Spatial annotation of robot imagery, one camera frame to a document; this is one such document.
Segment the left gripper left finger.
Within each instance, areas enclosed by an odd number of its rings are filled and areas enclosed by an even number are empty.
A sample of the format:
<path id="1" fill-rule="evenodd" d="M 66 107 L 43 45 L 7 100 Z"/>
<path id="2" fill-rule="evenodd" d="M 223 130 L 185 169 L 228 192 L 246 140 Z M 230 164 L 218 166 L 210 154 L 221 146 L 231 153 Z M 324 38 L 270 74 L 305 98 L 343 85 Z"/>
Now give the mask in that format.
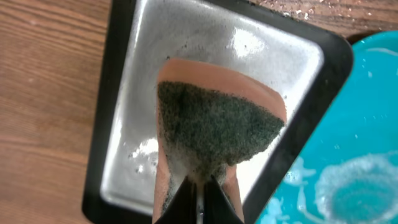
<path id="1" fill-rule="evenodd" d="M 184 178 L 169 206 L 155 224 L 196 224 L 197 185 Z"/>

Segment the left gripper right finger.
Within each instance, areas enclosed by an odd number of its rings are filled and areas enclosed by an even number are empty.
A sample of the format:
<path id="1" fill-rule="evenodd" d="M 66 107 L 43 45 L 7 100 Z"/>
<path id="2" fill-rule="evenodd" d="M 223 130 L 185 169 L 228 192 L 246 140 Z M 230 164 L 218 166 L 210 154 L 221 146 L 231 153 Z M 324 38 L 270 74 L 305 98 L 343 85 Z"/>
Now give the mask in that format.
<path id="1" fill-rule="evenodd" d="M 204 186 L 203 224 L 243 224 L 213 175 Z"/>

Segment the pink green sponge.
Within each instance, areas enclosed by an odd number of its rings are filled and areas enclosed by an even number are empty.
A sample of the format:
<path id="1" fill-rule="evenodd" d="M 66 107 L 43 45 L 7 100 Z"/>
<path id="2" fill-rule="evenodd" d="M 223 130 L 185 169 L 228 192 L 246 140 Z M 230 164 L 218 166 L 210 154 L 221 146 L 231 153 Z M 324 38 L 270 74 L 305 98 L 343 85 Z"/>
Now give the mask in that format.
<path id="1" fill-rule="evenodd" d="M 209 63 L 173 58 L 157 77 L 159 161 L 152 221 L 188 177 L 214 177 L 243 218 L 236 166 L 265 151 L 287 121 L 281 95 L 265 84 Z"/>

